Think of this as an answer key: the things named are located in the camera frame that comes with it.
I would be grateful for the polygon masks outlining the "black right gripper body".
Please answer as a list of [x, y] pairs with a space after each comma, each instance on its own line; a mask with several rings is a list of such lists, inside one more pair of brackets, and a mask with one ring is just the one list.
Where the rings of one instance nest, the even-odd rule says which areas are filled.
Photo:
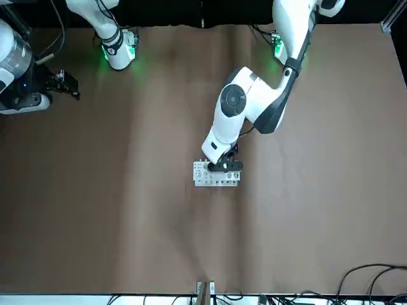
[[43, 94], [47, 96], [48, 68], [33, 62], [28, 70], [14, 80], [6, 89], [8, 100], [32, 100], [32, 96]]

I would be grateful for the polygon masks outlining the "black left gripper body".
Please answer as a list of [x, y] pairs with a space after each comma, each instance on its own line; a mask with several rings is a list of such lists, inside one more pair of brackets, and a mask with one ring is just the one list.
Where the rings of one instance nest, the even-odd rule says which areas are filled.
[[237, 160], [223, 160], [216, 164], [210, 162], [207, 169], [212, 173], [239, 172], [243, 169], [243, 163]]

